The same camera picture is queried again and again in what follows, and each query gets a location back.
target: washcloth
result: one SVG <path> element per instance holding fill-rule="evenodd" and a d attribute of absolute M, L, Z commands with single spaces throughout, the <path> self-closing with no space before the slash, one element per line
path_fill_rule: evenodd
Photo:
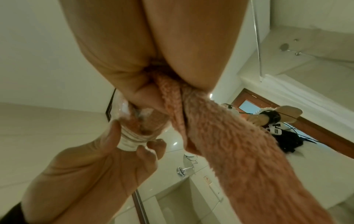
<path fill-rule="evenodd" d="M 204 156 L 243 224 L 332 224 L 275 139 L 205 92 L 151 71 L 185 149 Z"/>

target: wooden door frame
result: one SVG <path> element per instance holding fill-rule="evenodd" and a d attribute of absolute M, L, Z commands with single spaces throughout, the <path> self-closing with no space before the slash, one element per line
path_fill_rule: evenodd
<path fill-rule="evenodd" d="M 232 105 L 240 112 L 243 112 L 239 106 L 245 101 L 249 101 L 254 105 L 264 108 L 264 107 L 279 107 L 279 105 L 273 103 L 270 100 L 248 90 L 243 89 L 236 99 L 232 102 Z M 340 137 L 339 135 L 303 118 L 299 117 L 297 121 L 291 124 L 300 131 L 308 134 L 309 136 L 317 139 L 325 145 L 328 145 L 330 148 L 336 150 L 337 152 L 351 157 L 354 159 L 354 143 Z"/>

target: white ceiling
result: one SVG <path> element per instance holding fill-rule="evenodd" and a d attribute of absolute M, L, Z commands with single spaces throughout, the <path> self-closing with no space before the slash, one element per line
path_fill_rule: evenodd
<path fill-rule="evenodd" d="M 270 0 L 256 0 L 261 39 Z M 81 55 L 57 1 L 2 0 L 0 102 L 104 112 L 113 87 Z M 234 52 L 213 91 L 226 102 L 242 84 L 237 72 L 256 50 L 249 5 Z"/>
<path fill-rule="evenodd" d="M 272 23 L 354 33 L 353 0 L 272 1 Z"/>

